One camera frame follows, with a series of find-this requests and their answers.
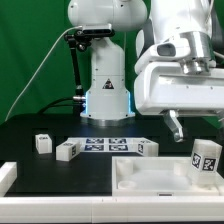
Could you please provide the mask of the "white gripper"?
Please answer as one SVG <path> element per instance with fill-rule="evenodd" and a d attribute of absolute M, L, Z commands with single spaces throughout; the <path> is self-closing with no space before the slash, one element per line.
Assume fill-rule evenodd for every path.
<path fill-rule="evenodd" d="M 224 125 L 224 69 L 210 75 L 184 75 L 178 63 L 153 62 L 134 83 L 137 111 L 142 115 L 163 115 L 175 142 L 184 141 L 179 114 L 205 115 L 217 112 Z"/>

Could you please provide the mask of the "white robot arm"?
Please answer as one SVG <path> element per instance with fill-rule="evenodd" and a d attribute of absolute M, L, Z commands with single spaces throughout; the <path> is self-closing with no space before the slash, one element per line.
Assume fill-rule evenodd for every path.
<path fill-rule="evenodd" d="M 213 39 L 214 0 L 70 0 L 75 46 L 92 48 L 91 87 L 81 116 L 101 125 L 133 116 L 125 88 L 125 54 L 110 37 L 136 30 L 134 99 L 142 115 L 162 116 L 181 142 L 180 116 L 216 116 L 224 127 L 224 69 Z"/>

